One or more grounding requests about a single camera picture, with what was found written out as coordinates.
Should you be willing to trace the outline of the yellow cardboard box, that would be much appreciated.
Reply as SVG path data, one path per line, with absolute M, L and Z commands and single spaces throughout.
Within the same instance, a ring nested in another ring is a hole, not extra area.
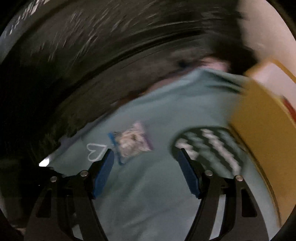
M 245 75 L 230 125 L 252 155 L 283 225 L 295 206 L 295 76 L 272 58 Z

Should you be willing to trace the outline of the light blue tablecloth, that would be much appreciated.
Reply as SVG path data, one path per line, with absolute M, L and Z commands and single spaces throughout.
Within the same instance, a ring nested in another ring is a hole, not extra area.
M 140 122 L 152 150 L 115 163 L 94 206 L 109 240 L 184 240 L 198 209 L 173 151 L 186 149 L 219 176 L 242 175 L 269 237 L 278 232 L 273 202 L 255 165 L 226 131 L 247 78 L 197 69 L 122 106 L 50 162 L 72 176 L 100 160 L 111 132 Z

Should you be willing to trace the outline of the blue purple clear packet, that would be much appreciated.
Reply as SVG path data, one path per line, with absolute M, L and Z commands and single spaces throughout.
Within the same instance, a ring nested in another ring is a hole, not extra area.
M 124 165 L 132 158 L 153 150 L 147 130 L 140 121 L 136 121 L 126 130 L 110 132 L 108 137 L 115 150 L 119 165 Z

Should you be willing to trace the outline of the dark carved wooden furniture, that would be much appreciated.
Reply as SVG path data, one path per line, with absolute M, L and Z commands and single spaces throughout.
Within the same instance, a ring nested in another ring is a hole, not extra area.
M 1 33 L 1 161 L 40 161 L 130 93 L 215 56 L 256 63 L 238 1 L 30 1 Z

